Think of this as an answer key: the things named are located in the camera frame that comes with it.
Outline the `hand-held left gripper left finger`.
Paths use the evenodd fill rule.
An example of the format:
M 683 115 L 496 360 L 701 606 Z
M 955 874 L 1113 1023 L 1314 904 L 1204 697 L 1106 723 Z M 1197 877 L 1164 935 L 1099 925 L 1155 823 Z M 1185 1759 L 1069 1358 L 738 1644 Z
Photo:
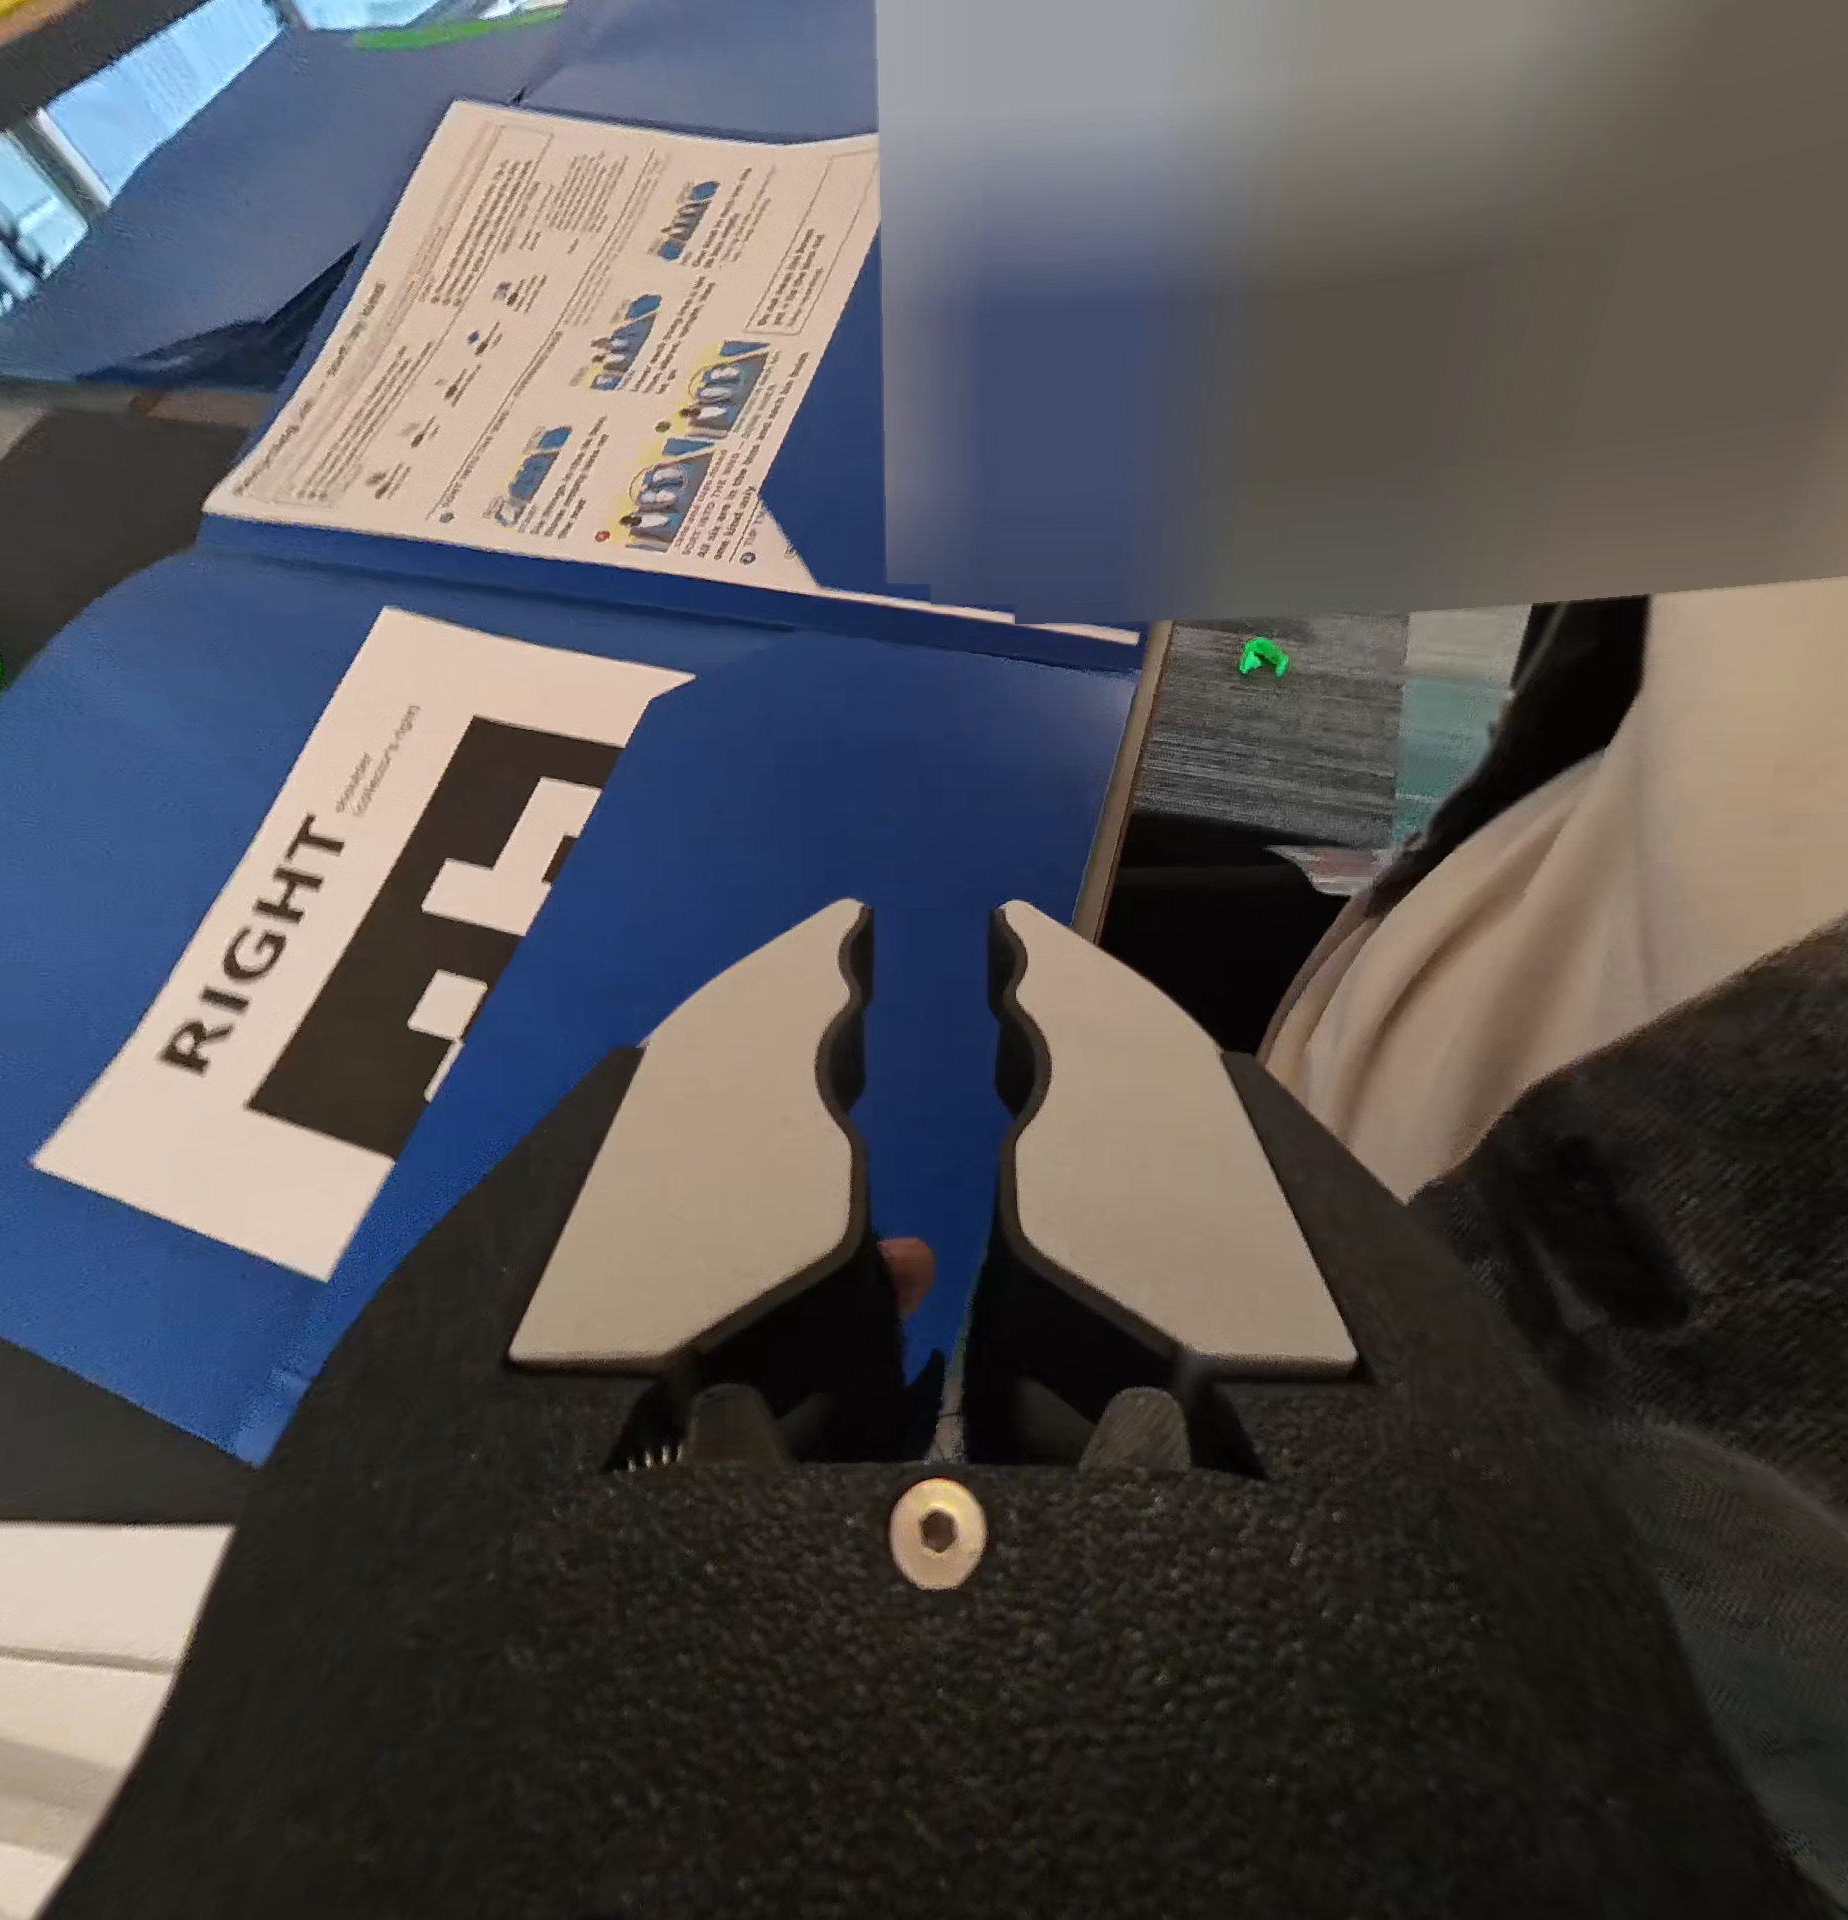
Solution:
M 867 1230 L 864 1014 L 873 916 L 836 898 L 657 1025 L 508 1359 L 655 1375 L 708 1359 Z

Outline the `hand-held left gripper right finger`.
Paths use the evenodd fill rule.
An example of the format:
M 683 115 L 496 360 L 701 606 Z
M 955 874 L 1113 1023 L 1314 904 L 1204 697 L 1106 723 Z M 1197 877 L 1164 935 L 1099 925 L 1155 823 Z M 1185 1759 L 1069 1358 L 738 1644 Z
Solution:
M 1001 1040 L 1029 1056 L 1011 1253 L 1172 1384 L 1351 1379 L 1358 1351 L 1218 1044 L 1023 898 L 990 932 Z

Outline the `blue folder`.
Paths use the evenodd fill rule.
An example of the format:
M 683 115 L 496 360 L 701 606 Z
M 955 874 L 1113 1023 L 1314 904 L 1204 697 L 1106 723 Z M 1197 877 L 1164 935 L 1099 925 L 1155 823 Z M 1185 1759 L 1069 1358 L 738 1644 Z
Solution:
M 1069 921 L 1143 646 L 815 586 L 871 134 L 452 102 L 191 549 L 0 695 L 0 1342 L 261 1461 L 580 1081 L 873 912 L 897 1230 L 981 1240 L 983 923 Z

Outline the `white sheet with black marker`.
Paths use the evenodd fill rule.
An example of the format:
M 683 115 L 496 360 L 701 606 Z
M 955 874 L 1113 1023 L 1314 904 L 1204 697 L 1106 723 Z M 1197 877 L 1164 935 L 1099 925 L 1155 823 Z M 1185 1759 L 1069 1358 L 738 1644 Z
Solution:
M 638 721 L 688 684 L 383 609 L 34 1168 L 327 1282 Z

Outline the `person's right hand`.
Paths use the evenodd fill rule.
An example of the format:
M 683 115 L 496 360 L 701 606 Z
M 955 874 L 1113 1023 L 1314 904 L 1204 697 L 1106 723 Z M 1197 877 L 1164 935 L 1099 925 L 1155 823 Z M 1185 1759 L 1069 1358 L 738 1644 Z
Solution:
M 906 1391 L 904 1328 L 936 1288 L 936 1253 L 920 1237 L 869 1237 L 841 1270 L 857 1391 L 897 1400 Z

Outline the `person's white shirt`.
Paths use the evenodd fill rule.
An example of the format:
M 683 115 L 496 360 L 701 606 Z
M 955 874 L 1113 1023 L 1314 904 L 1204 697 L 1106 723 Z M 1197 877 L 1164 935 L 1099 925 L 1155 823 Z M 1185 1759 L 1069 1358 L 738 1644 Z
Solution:
M 1407 1198 L 1539 1081 L 1844 921 L 1848 579 L 1556 609 L 1257 1058 Z

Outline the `white printed document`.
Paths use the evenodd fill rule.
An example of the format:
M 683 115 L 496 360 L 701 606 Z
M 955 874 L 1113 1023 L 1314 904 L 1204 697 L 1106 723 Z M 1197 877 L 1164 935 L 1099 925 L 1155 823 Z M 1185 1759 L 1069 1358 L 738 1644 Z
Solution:
M 0 1919 L 43 1912 L 110 1807 L 231 1535 L 0 1524 Z

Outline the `printed instruction sheet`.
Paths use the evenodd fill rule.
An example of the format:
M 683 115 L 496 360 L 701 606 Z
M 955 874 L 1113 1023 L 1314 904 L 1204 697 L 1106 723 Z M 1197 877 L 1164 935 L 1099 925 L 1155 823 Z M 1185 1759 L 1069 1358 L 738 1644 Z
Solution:
M 764 485 L 878 216 L 873 134 L 752 143 L 455 104 L 205 514 L 504 583 L 832 599 Z

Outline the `stack of blue folders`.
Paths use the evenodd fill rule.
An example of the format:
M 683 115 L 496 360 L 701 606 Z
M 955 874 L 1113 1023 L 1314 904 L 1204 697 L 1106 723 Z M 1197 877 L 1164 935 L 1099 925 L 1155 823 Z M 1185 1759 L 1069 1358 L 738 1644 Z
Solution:
M 282 318 L 376 232 L 455 102 L 801 143 L 876 129 L 869 2 L 580 2 L 289 32 L 175 130 L 38 295 L 0 381 L 275 383 Z

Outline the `green plastic strip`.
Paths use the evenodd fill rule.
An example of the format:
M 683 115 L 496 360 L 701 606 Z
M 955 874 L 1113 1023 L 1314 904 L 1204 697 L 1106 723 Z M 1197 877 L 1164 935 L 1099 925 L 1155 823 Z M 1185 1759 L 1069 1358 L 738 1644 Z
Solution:
M 361 53 L 413 53 L 452 46 L 557 22 L 566 2 L 438 2 L 397 25 L 347 34 Z

